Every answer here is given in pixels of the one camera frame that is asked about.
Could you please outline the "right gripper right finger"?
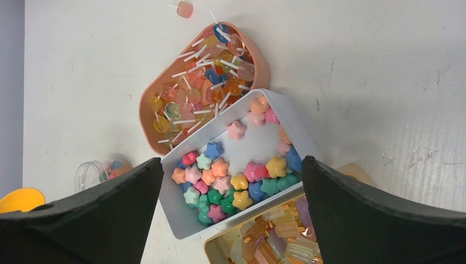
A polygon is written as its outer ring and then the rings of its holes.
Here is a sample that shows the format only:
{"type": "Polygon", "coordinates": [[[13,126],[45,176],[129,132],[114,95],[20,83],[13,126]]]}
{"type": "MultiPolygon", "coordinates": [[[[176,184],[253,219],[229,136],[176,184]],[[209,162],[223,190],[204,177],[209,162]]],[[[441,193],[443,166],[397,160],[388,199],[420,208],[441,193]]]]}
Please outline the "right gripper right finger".
{"type": "Polygon", "coordinates": [[[324,263],[465,263],[465,213],[410,201],[302,162],[324,263]]]}

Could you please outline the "orange plastic scoop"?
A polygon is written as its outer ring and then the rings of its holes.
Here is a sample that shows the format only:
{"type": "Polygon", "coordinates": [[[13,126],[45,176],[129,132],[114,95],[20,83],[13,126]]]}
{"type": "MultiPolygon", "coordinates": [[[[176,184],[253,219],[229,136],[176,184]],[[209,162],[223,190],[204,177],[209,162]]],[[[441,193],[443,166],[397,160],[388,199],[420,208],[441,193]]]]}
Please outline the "orange plastic scoop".
{"type": "Polygon", "coordinates": [[[44,194],[35,188],[14,190],[1,198],[1,213],[29,212],[46,203],[44,194]]]}

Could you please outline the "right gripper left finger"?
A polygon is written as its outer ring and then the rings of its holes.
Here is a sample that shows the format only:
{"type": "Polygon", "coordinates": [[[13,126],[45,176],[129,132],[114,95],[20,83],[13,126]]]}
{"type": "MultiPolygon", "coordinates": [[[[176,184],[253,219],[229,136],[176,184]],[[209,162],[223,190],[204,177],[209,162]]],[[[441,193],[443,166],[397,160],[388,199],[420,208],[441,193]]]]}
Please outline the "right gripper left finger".
{"type": "Polygon", "coordinates": [[[1,263],[140,263],[163,176],[151,158],[29,212],[1,214],[1,263]]]}

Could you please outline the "clear plastic jar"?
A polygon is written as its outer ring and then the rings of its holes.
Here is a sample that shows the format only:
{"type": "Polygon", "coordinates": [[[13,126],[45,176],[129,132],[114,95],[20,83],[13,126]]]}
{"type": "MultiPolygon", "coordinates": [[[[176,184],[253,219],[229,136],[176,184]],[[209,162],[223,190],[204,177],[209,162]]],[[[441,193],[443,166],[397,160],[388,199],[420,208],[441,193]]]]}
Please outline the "clear plastic jar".
{"type": "Polygon", "coordinates": [[[74,191],[79,193],[119,177],[132,169],[133,165],[124,157],[84,162],[76,170],[74,191]]]}

